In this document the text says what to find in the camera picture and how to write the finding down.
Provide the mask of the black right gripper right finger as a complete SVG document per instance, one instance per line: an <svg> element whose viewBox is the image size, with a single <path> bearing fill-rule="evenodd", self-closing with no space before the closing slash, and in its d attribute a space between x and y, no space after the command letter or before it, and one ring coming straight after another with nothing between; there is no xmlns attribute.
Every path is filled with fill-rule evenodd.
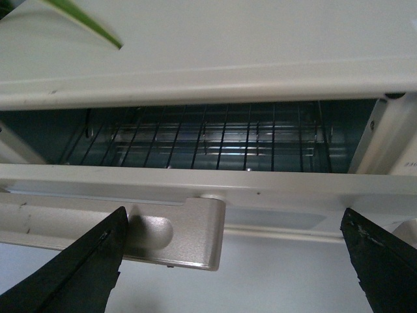
<svg viewBox="0 0 417 313"><path fill-rule="evenodd" d="M351 208L340 230L372 311L416 312L416 249Z"/></svg>

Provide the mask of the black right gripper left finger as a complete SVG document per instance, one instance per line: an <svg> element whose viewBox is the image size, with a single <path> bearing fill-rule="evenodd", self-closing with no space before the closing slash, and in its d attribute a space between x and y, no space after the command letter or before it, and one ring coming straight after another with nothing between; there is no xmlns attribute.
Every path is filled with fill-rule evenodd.
<svg viewBox="0 0 417 313"><path fill-rule="evenodd" d="M120 207L1 295L2 312L104 312L119 277L128 231Z"/></svg>

